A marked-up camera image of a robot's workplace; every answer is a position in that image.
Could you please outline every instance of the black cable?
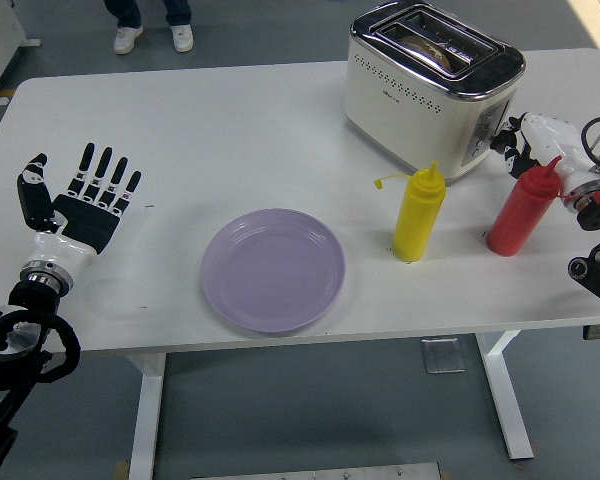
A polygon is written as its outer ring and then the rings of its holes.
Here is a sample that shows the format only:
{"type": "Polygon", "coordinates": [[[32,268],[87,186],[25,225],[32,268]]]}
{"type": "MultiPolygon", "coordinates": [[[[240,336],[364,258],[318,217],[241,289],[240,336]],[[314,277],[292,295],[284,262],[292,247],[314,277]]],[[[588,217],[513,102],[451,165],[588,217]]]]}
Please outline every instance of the black cable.
{"type": "Polygon", "coordinates": [[[600,159],[594,155],[593,150],[591,150],[591,147],[589,146],[589,142],[587,140],[587,133],[589,133],[589,129],[593,125],[598,123],[600,123],[600,117],[596,117],[593,120],[589,121],[589,123],[587,123],[582,129],[582,133],[580,134],[580,140],[582,141],[582,146],[587,156],[591,159],[593,163],[600,167],[600,159]]]}

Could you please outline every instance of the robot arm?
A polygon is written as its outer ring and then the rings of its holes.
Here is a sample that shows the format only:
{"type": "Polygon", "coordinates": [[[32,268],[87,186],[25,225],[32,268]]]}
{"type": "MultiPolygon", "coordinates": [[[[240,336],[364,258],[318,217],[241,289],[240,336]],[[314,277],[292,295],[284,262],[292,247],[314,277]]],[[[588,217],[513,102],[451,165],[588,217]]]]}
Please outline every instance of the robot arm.
{"type": "MultiPolygon", "coordinates": [[[[562,182],[565,207],[577,214],[583,230],[600,230],[600,132],[594,142],[588,139],[589,131],[598,124],[600,118],[593,119],[580,132],[568,122],[525,113],[520,118],[509,119],[493,138],[491,148],[504,155],[509,173],[515,178],[535,165],[547,165],[561,156],[555,171],[562,182]]],[[[600,298],[600,244],[588,257],[572,259],[568,272],[572,279],[600,298]]],[[[600,338],[600,325],[585,327],[584,337],[600,338]]]]}
{"type": "Polygon", "coordinates": [[[54,201],[44,183],[44,154],[31,160],[18,177],[22,213],[36,230],[36,249],[23,265],[8,305],[0,307],[0,391],[8,391],[0,402],[0,466],[17,435],[9,422],[35,384],[59,380],[78,365],[80,343],[57,315],[60,299],[109,243],[140,181],[136,171],[119,191],[127,159],[121,158],[108,178],[111,148],[104,150],[88,180],[94,150],[93,144],[87,145],[66,194],[54,201]],[[105,178],[107,187],[102,189],[105,178]],[[42,347],[52,330],[65,348],[65,360],[44,371],[52,355],[42,347]]]}

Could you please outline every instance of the white sneaker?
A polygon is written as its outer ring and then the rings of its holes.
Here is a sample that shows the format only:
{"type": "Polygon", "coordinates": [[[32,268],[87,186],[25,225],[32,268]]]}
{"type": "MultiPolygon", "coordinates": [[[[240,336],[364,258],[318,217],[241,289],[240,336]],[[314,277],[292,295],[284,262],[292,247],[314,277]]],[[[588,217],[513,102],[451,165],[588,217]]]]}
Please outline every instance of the white sneaker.
{"type": "Polygon", "coordinates": [[[118,55],[124,55],[133,50],[136,38],[142,33],[140,28],[121,27],[116,34],[116,40],[113,42],[113,51],[118,55]]]}
{"type": "Polygon", "coordinates": [[[188,52],[193,48],[193,32],[191,25],[176,25],[171,27],[173,45],[178,52],[188,52]]]}

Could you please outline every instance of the toaster slot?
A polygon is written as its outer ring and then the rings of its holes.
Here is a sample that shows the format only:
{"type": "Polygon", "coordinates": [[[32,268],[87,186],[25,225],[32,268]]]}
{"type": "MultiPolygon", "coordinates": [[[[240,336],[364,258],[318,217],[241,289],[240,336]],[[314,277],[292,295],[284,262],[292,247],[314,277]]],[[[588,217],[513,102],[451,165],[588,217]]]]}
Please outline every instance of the toaster slot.
{"type": "Polygon", "coordinates": [[[423,8],[394,19],[376,34],[450,76],[462,74],[497,50],[466,28],[459,28],[423,8]]]}

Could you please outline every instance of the purple plate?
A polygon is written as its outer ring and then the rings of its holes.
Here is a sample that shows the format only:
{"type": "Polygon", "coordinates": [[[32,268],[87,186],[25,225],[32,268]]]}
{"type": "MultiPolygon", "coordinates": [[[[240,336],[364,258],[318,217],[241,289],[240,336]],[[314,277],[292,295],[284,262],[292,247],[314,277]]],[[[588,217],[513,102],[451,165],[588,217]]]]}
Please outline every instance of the purple plate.
{"type": "Polygon", "coordinates": [[[284,332],[331,306],[344,270],[342,247],[324,224],[293,210],[259,210],[213,238],[202,259],[202,289],[236,325],[284,332]]]}

